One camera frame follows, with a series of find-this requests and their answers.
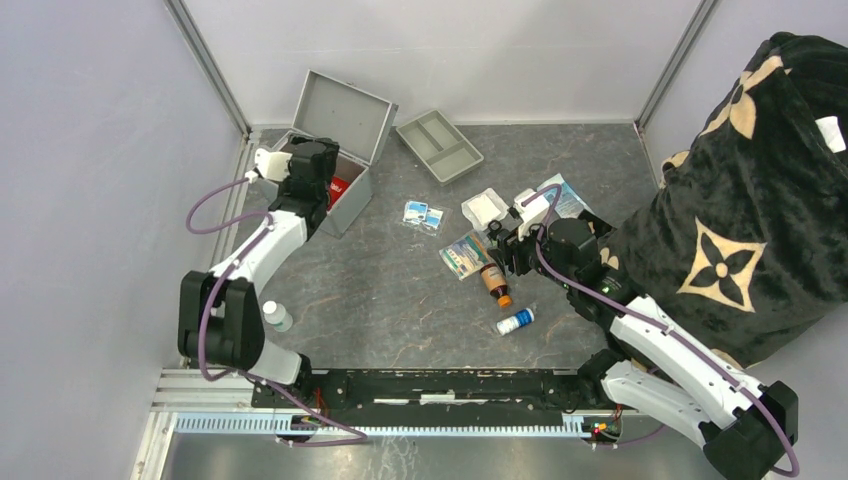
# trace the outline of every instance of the gray storage box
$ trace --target gray storage box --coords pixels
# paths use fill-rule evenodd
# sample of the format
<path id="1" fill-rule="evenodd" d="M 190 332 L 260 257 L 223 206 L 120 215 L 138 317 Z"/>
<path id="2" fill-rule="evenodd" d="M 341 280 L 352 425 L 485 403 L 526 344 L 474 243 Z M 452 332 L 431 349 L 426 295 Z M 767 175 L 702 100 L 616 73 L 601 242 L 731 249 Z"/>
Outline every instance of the gray storage box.
<path id="1" fill-rule="evenodd" d="M 291 135 L 327 137 L 339 143 L 336 175 L 350 186 L 327 212 L 320 230 L 340 238 L 374 194 L 369 167 L 380 158 L 397 105 L 310 70 L 300 94 L 292 129 L 274 145 L 279 151 Z"/>
<path id="2" fill-rule="evenodd" d="M 483 154 L 438 110 L 398 127 L 398 135 L 442 185 L 483 163 Z"/>

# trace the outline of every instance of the red object in box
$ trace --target red object in box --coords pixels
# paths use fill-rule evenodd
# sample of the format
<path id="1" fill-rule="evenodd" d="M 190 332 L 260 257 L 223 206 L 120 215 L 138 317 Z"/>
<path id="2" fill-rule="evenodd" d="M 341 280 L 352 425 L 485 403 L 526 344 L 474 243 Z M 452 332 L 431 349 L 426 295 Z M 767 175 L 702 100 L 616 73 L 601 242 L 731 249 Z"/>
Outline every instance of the red object in box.
<path id="1" fill-rule="evenodd" d="M 344 195 L 349 186 L 350 182 L 345 182 L 339 177 L 333 177 L 333 181 L 330 183 L 330 205 L 327 206 L 327 211 L 333 208 L 333 204 Z"/>

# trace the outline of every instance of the white package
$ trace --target white package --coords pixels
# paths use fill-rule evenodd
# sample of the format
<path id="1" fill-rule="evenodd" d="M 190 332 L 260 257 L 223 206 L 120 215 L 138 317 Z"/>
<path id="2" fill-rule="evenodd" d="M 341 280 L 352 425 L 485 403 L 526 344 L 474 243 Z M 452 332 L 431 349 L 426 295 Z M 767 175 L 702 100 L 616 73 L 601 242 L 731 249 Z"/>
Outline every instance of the white package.
<path id="1" fill-rule="evenodd" d="M 492 220 L 503 220 L 508 210 L 503 199 L 491 188 L 462 202 L 462 214 L 479 232 L 485 230 Z"/>

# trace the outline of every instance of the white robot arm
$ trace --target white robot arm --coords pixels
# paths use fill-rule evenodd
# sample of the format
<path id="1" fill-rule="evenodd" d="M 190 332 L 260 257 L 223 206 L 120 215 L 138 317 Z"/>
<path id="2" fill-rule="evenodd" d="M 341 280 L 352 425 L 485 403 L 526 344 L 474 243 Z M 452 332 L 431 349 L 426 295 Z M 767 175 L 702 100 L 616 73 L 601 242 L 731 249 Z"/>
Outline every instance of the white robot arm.
<path id="1" fill-rule="evenodd" d="M 294 385 L 298 375 L 309 369 L 308 361 L 265 339 L 258 296 L 326 217 L 339 146 L 328 139 L 293 137 L 286 148 L 282 152 L 258 149 L 256 167 L 246 174 L 251 183 L 264 179 L 278 189 L 262 224 L 226 260 L 208 272 L 189 272 L 183 278 L 178 348 L 187 357 L 199 356 L 203 323 L 199 319 L 205 318 L 208 361 Z M 214 286 L 220 287 L 215 308 L 208 309 Z"/>
<path id="2" fill-rule="evenodd" d="M 489 224 L 495 243 L 489 254 L 505 272 L 535 271 L 565 287 L 577 313 L 607 333 L 610 349 L 579 370 L 594 385 L 592 394 L 677 430 L 727 478 L 762 478 L 785 452 L 794 466 L 797 395 L 782 382 L 767 387 L 719 358 L 638 291 L 626 272 L 602 264 L 598 239 L 612 227 L 591 212 L 528 227 L 519 207 L 541 193 L 516 199 L 515 228 Z M 631 358 L 654 365 L 673 383 L 635 368 Z"/>

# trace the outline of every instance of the brown glass bottle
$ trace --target brown glass bottle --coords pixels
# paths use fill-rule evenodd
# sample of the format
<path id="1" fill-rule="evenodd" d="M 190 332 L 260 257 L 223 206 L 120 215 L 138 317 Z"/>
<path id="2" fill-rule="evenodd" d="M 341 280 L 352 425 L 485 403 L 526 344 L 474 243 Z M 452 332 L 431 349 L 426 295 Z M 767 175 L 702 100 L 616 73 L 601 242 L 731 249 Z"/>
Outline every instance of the brown glass bottle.
<path id="1" fill-rule="evenodd" d="M 486 284 L 489 295 L 498 301 L 498 305 L 501 308 L 512 305 L 512 297 L 509 296 L 509 285 L 506 284 L 506 279 L 496 264 L 490 263 L 484 266 L 480 270 L 480 276 L 483 277 L 483 283 Z"/>

